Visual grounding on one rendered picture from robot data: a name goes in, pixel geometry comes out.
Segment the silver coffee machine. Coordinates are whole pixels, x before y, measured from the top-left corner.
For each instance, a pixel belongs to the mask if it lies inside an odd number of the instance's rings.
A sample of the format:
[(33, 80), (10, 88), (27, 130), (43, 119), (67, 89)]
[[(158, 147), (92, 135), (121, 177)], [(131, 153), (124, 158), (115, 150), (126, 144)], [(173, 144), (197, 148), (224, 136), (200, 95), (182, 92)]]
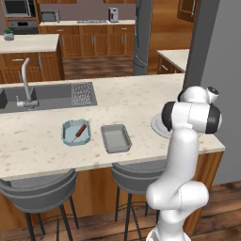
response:
[(108, 17), (111, 23), (117, 23), (119, 21), (119, 10), (117, 8), (109, 8)]

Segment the wooden side cupboard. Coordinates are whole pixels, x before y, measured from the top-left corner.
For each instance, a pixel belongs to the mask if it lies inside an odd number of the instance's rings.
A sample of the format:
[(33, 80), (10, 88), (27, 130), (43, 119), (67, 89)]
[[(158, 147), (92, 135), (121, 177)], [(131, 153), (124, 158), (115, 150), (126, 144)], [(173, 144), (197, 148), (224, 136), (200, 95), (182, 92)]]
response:
[(169, 74), (169, 73), (183, 73), (179, 67), (165, 59), (163, 56), (158, 58), (157, 73), (158, 74)]

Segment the wooden wall cupboard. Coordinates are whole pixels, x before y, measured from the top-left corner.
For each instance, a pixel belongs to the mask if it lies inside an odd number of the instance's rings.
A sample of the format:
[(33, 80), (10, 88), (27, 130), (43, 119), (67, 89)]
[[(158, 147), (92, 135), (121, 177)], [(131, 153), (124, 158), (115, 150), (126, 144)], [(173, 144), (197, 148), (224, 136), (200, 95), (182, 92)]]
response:
[(193, 23), (195, 20), (198, 0), (179, 0), (177, 18)]

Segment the wooden base cupboards run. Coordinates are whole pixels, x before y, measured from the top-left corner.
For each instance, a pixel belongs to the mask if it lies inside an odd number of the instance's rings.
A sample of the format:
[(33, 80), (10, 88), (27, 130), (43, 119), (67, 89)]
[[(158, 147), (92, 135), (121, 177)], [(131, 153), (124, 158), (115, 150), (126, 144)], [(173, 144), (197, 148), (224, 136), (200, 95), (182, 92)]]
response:
[(134, 24), (41, 23), (41, 34), (58, 34), (64, 57), (131, 56)]

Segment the grey bar stool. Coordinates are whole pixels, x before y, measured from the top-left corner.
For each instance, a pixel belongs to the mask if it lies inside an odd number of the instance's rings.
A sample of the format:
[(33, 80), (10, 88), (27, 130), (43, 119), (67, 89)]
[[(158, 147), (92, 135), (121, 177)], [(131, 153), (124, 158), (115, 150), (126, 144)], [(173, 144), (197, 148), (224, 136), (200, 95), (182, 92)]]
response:
[(53, 210), (57, 207), (60, 208), (69, 240), (73, 241), (63, 203), (66, 200), (70, 201), (75, 226), (79, 228), (72, 201), (76, 176), (75, 169), (70, 169), (66, 173), (15, 181), (4, 181), (0, 179), (0, 192), (7, 197), (18, 210), (24, 212), (31, 241), (36, 241), (36, 239), (30, 215), (37, 215), (41, 232), (45, 233), (40, 213)]
[(113, 163), (111, 169), (113, 181), (117, 185), (115, 220), (118, 220), (120, 190), (128, 193), (126, 208), (124, 241), (127, 241), (130, 213), (133, 213), (134, 221), (137, 226), (139, 239), (142, 239), (137, 222), (137, 216), (132, 204), (132, 195), (145, 195), (147, 187), (156, 181), (164, 172), (167, 160), (156, 160), (151, 162), (121, 165)]

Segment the silver microwave oven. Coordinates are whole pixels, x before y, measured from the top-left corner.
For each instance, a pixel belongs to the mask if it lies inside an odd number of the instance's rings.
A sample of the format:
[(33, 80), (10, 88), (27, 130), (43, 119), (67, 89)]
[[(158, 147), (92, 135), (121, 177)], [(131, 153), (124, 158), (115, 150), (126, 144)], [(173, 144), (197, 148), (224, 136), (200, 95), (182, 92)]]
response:
[(35, 17), (34, 0), (2, 0), (6, 17)]

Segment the large white plate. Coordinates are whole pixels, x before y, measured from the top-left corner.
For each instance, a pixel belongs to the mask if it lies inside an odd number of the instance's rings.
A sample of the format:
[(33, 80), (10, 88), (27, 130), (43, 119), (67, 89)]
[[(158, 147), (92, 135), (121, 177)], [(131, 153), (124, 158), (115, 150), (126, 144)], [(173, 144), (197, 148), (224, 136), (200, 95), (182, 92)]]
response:
[(168, 127), (162, 120), (162, 116), (158, 114), (152, 118), (151, 127), (159, 136), (170, 139), (199, 137), (204, 133), (199, 126), (189, 123), (187, 114), (173, 114), (170, 123), (172, 126), (168, 130)]

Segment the light blue tupperware container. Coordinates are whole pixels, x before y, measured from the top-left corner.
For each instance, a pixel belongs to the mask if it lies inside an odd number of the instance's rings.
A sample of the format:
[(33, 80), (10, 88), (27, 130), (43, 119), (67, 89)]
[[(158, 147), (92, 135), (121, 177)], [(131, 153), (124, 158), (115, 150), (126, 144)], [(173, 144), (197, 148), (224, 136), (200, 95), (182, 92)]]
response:
[[(74, 142), (75, 134), (85, 124), (87, 128)], [(88, 120), (68, 120), (62, 124), (62, 140), (68, 146), (85, 145), (90, 141), (91, 131)]]

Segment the silver toaster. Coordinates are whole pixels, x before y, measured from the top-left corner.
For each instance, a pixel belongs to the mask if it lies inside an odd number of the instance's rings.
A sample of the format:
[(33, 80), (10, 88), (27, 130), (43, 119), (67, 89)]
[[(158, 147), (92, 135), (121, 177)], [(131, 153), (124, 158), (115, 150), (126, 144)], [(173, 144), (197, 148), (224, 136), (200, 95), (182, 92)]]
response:
[(60, 22), (60, 12), (58, 10), (43, 11), (41, 13), (41, 20), (43, 22)]

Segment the brown sausage on skewer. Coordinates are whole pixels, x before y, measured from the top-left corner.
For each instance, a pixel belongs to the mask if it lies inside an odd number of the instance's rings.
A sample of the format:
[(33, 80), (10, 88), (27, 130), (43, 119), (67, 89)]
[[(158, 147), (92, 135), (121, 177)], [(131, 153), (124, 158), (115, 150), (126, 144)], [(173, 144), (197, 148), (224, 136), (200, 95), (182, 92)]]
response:
[(74, 142), (78, 137), (80, 137), (86, 128), (87, 128), (87, 126), (85, 124), (83, 124), (81, 126), (81, 128), (77, 131), (77, 133), (75, 134), (75, 138), (73, 139), (72, 142)]

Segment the black wall oven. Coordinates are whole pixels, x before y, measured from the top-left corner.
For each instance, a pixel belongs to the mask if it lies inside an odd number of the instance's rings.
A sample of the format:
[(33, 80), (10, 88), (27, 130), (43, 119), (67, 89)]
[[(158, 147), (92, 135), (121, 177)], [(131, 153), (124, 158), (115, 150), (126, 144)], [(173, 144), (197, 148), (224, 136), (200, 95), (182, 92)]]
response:
[(15, 35), (34, 35), (39, 33), (36, 21), (8, 21), (8, 27)]

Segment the grey rectangular tupperware container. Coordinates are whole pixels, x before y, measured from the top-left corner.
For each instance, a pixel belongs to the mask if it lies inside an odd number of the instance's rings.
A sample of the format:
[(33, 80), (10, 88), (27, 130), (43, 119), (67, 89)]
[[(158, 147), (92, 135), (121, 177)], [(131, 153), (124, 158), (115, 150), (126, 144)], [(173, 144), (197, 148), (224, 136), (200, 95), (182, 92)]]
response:
[(128, 152), (132, 141), (123, 124), (104, 125), (101, 127), (103, 143), (108, 153)]

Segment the steel hob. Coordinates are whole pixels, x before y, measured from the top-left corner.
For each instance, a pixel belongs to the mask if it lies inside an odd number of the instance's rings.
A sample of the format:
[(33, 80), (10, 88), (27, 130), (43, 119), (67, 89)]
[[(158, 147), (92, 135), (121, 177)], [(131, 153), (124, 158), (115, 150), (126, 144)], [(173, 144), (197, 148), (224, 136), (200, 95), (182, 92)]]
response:
[(107, 24), (106, 20), (82, 20), (77, 21), (78, 24)]

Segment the grey kitchen sink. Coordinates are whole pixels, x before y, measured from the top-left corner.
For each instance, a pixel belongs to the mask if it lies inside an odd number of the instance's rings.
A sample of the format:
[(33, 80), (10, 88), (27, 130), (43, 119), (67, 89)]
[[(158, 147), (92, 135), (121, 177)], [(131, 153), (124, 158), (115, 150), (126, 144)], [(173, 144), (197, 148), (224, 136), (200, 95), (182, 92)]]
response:
[[(91, 82), (53, 84), (29, 87), (32, 101), (39, 104), (35, 110), (49, 110), (93, 106), (97, 104), (94, 87)], [(25, 112), (27, 106), (17, 105), (26, 101), (24, 87), (0, 88), (0, 114)]]

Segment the silver sink tap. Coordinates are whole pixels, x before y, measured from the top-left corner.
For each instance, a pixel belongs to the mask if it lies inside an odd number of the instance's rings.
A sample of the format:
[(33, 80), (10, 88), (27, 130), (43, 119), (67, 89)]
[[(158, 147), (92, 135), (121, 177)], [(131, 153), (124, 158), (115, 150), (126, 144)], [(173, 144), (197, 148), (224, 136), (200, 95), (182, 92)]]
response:
[(27, 78), (26, 78), (26, 67), (29, 62), (30, 62), (30, 58), (28, 57), (24, 61), (24, 64), (22, 65), (22, 69), (21, 69), (21, 77), (22, 77), (22, 80), (24, 83), (24, 91), (25, 91), (25, 95), (26, 95), (26, 100), (22, 101), (22, 102), (17, 101), (17, 106), (18, 107), (27, 107), (29, 110), (33, 110), (39, 105), (39, 102), (33, 101), (31, 98), (31, 95), (30, 95), (30, 90), (29, 90), (29, 86), (28, 86), (28, 82), (27, 82)]

